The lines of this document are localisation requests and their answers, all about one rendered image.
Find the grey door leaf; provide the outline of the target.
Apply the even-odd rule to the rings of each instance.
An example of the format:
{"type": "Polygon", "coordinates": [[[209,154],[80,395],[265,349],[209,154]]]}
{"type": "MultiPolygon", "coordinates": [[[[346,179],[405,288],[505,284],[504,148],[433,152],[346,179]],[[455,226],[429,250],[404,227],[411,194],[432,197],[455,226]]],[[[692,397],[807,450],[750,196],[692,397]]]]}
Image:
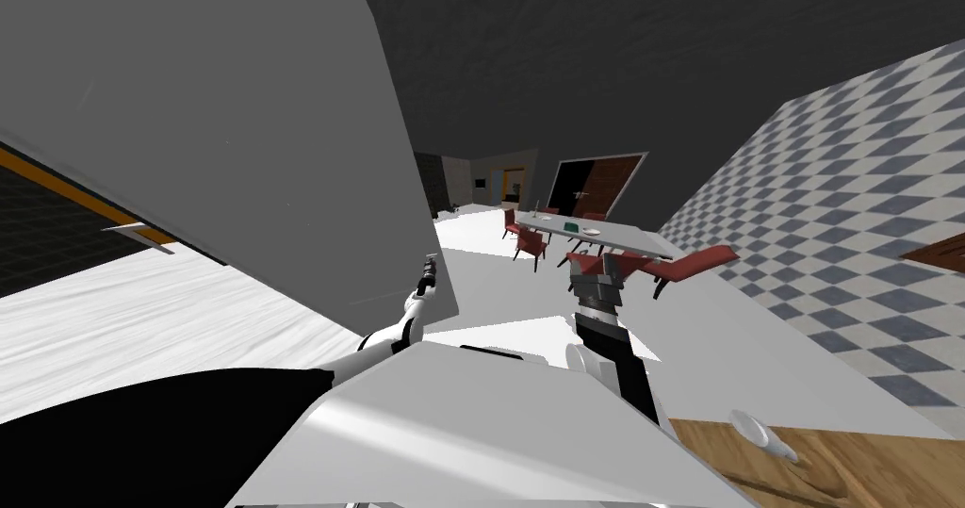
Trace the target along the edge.
{"type": "Polygon", "coordinates": [[[0,140],[360,336],[440,249],[366,0],[0,0],[0,140]]]}

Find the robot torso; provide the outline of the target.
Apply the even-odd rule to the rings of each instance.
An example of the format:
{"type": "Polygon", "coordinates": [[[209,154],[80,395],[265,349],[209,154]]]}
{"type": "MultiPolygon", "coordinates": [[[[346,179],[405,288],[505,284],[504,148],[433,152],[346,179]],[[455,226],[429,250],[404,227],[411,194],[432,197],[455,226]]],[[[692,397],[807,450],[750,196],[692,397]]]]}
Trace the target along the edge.
{"type": "Polygon", "coordinates": [[[420,342],[336,385],[232,505],[758,508],[584,371],[420,342]]]}

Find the brown door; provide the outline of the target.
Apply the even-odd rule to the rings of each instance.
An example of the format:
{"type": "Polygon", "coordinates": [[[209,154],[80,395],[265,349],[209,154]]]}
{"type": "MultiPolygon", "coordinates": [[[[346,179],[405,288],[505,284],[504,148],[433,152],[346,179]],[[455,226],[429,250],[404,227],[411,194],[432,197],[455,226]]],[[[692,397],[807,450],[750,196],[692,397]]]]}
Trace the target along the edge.
{"type": "Polygon", "coordinates": [[[606,220],[645,159],[638,153],[561,161],[548,207],[568,218],[596,214],[606,220]]]}

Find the light wooden door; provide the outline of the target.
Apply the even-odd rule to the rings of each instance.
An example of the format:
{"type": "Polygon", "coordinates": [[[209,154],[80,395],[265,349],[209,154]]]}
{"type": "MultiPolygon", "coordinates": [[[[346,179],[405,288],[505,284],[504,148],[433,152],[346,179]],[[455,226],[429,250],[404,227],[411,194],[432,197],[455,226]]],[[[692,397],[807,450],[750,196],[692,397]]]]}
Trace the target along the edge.
{"type": "Polygon", "coordinates": [[[729,423],[671,423],[689,451],[760,508],[965,508],[965,440],[777,427],[798,453],[839,473],[847,495],[833,499],[729,423]]]}

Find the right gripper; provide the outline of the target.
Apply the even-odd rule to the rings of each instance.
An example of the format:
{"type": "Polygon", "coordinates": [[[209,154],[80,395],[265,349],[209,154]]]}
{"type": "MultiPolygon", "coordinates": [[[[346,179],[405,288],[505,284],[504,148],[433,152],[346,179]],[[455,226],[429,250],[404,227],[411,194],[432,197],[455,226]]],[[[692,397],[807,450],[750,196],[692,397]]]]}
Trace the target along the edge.
{"type": "Polygon", "coordinates": [[[617,309],[624,305],[621,298],[624,282],[619,279],[624,277],[624,260],[622,254],[604,254],[602,268],[605,275],[586,275],[588,257],[568,258],[571,291],[580,307],[617,315],[617,309]]]}

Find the white dining table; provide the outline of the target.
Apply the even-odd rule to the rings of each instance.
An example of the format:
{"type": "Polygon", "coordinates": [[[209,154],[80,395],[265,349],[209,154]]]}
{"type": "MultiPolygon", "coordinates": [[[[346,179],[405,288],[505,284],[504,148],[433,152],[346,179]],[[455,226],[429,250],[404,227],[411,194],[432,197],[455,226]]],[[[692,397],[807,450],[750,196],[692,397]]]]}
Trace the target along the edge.
{"type": "Polygon", "coordinates": [[[629,225],[516,210],[515,220],[519,227],[572,238],[574,242],[596,245],[603,250],[615,249],[618,252],[633,252],[666,260],[673,260],[676,255],[676,252],[662,245],[655,236],[629,225]]]}

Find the brown wooden panel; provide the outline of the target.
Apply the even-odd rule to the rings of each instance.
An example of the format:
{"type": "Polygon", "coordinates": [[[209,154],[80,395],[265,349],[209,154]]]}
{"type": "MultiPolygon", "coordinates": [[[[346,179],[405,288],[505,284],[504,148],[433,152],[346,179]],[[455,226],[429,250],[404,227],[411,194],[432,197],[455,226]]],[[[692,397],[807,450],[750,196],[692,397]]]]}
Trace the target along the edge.
{"type": "Polygon", "coordinates": [[[901,259],[965,274],[965,233],[901,254],[901,259]]]}

